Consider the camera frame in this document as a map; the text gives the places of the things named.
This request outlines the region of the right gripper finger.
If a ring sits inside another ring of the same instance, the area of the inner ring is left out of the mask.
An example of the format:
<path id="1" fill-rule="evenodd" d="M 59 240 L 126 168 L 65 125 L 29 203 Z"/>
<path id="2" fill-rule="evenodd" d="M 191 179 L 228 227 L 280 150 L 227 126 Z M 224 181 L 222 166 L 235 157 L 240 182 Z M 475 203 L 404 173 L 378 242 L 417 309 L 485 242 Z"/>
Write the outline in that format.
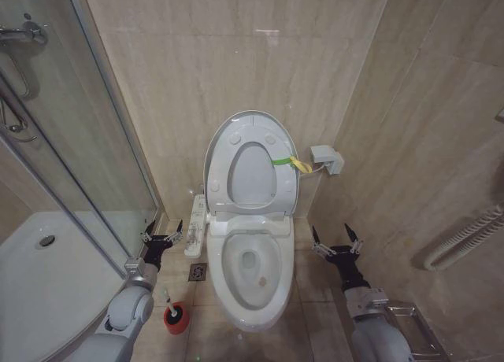
<path id="1" fill-rule="evenodd" d="M 319 239 L 317 231 L 314 226 L 312 226 L 312 236 L 313 236 L 313 250 L 317 255 L 321 257 L 335 256 L 335 251 L 333 249 L 321 243 L 321 240 Z"/>
<path id="2" fill-rule="evenodd" d="M 359 254 L 360 250 L 362 248 L 362 245 L 363 245 L 363 241 L 357 237 L 357 234 L 355 233 L 355 231 L 347 223 L 345 223 L 344 226 L 346 228 L 346 232 L 348 234 L 348 237 L 349 237 L 350 241 L 352 242 L 352 245 L 350 247 L 350 253 Z"/>

